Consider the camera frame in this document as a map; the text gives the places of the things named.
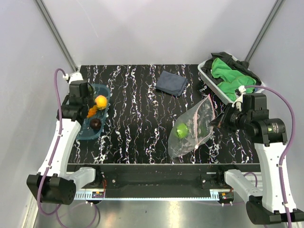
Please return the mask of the fake peach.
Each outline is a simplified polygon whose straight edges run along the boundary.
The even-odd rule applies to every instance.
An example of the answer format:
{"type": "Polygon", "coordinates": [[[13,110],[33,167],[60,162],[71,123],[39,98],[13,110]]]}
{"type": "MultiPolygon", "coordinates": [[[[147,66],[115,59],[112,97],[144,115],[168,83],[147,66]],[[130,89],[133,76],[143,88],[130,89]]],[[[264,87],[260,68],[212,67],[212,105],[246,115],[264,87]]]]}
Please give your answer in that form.
{"type": "Polygon", "coordinates": [[[103,95],[99,95],[95,98],[95,106],[99,110],[103,110],[107,107],[108,101],[107,98],[103,95]]]}

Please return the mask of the fake orange pineapple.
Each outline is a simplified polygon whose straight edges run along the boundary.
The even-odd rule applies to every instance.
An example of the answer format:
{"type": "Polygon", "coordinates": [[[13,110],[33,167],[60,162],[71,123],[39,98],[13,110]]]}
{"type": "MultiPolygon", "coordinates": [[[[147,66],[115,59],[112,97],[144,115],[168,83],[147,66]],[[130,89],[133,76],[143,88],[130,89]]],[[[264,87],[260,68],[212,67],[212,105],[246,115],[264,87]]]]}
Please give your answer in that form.
{"type": "Polygon", "coordinates": [[[87,118],[93,117],[98,111],[98,106],[94,105],[92,108],[88,110],[87,118]]]}

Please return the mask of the clear zip top bag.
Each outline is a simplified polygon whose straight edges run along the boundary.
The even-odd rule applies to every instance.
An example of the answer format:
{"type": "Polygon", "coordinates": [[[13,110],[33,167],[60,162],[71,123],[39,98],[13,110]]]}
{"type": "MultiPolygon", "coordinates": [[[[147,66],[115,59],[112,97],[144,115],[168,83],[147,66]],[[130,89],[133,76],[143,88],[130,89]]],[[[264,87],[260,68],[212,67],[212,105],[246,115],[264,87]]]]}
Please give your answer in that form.
{"type": "Polygon", "coordinates": [[[205,144],[213,134],[213,126],[210,126],[213,119],[215,111],[208,95],[175,121],[168,138],[168,155],[171,158],[181,157],[205,144]],[[189,130],[184,139],[176,136],[176,127],[180,123],[185,123],[189,130]]]}

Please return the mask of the fake dark purple fruit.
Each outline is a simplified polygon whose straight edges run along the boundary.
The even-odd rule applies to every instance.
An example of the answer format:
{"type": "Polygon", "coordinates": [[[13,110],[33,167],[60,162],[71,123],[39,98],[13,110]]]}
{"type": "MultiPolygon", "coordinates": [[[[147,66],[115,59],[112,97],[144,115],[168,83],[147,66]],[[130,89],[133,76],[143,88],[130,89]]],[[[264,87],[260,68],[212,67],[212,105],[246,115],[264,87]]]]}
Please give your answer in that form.
{"type": "Polygon", "coordinates": [[[99,131],[101,129],[102,122],[100,119],[94,118],[94,119],[91,119],[89,126],[91,129],[93,129],[95,131],[99,131]]]}

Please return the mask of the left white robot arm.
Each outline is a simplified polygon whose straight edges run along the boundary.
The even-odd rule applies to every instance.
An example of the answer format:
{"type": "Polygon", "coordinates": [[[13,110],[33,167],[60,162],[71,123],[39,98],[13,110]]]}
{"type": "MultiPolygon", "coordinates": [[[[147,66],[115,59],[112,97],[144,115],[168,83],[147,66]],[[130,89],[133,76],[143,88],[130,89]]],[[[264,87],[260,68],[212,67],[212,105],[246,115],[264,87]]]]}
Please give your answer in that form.
{"type": "Polygon", "coordinates": [[[84,167],[67,174],[67,163],[74,141],[93,103],[93,93],[85,80],[73,81],[69,93],[57,112],[56,130],[48,153],[36,174],[28,176],[26,184],[37,203],[69,205],[76,192],[90,185],[98,188],[103,181],[94,168],[84,167]]]}

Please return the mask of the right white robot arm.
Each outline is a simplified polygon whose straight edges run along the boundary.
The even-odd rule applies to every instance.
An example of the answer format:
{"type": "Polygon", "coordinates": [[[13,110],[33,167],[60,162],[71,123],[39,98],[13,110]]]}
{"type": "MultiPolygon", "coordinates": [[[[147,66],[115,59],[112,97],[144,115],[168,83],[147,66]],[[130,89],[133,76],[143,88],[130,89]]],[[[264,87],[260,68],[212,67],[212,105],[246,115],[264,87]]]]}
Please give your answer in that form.
{"type": "Polygon", "coordinates": [[[241,107],[228,104],[224,111],[211,121],[222,130],[243,130],[254,143],[262,176],[262,189],[256,188],[238,169],[224,170],[218,174],[220,188],[231,186],[246,204],[250,221],[255,225],[287,223],[304,220],[290,191],[285,161],[280,157],[287,148],[287,132],[281,119],[269,118],[266,95],[242,95],[241,107]]]}

